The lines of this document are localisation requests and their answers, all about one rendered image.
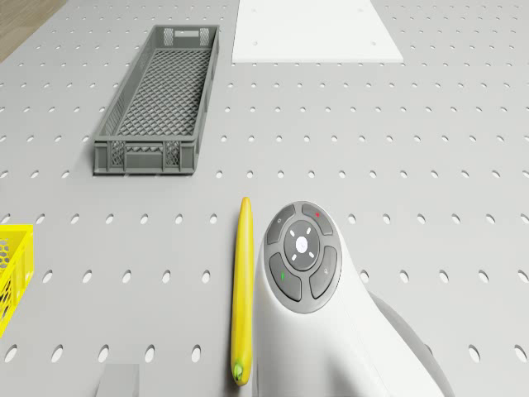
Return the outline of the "dark grey basket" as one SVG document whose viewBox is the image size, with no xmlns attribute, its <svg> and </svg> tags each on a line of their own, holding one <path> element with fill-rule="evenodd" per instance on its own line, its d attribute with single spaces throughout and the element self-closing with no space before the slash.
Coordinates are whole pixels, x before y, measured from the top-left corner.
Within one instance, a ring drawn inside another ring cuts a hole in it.
<svg viewBox="0 0 529 397">
<path fill-rule="evenodd" d="M 217 25 L 153 26 L 98 126 L 94 174 L 193 174 L 218 55 Z"/>
</svg>

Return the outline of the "white board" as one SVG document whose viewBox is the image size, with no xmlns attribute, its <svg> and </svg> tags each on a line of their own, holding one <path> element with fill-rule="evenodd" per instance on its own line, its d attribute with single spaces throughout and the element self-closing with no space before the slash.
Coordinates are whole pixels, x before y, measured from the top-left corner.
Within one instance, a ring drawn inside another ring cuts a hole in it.
<svg viewBox="0 0 529 397">
<path fill-rule="evenodd" d="M 371 0 L 240 0 L 235 63 L 402 63 Z"/>
</svg>

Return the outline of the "banana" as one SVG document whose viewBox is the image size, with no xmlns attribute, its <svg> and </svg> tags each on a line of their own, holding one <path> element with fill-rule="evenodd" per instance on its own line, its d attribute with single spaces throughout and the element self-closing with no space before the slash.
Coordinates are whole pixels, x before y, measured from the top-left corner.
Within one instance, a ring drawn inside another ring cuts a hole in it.
<svg viewBox="0 0 529 397">
<path fill-rule="evenodd" d="M 236 231 L 231 313 L 231 374 L 238 386 L 246 385 L 251 373 L 253 288 L 253 215 L 250 199 L 244 197 Z"/>
</svg>

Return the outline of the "yellow basket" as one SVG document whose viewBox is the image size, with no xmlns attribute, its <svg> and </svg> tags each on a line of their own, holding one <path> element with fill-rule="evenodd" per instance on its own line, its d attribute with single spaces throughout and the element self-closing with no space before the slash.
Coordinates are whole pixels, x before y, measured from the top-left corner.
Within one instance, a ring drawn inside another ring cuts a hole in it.
<svg viewBox="0 0 529 397">
<path fill-rule="evenodd" d="M 31 224 L 0 225 L 0 337 L 34 273 Z"/>
</svg>

